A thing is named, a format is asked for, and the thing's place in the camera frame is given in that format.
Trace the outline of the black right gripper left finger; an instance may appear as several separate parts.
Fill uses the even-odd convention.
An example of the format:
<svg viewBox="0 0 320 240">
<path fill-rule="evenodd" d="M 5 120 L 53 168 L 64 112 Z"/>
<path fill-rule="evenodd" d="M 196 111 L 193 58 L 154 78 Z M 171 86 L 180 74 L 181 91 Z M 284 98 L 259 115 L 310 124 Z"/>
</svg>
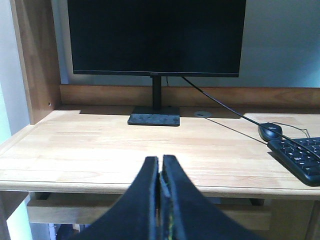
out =
<svg viewBox="0 0 320 240">
<path fill-rule="evenodd" d="M 127 191 L 72 240 L 156 240 L 159 160 L 148 156 Z"/>
</svg>

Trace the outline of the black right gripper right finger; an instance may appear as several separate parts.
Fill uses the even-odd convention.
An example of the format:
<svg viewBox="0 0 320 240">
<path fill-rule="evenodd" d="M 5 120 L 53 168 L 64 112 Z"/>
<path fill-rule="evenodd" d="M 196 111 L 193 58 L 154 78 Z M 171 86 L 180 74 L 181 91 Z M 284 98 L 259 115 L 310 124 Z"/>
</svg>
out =
<svg viewBox="0 0 320 240">
<path fill-rule="evenodd" d="M 160 225 L 164 240 L 258 240 L 215 207 L 188 178 L 174 155 L 160 174 Z"/>
</svg>

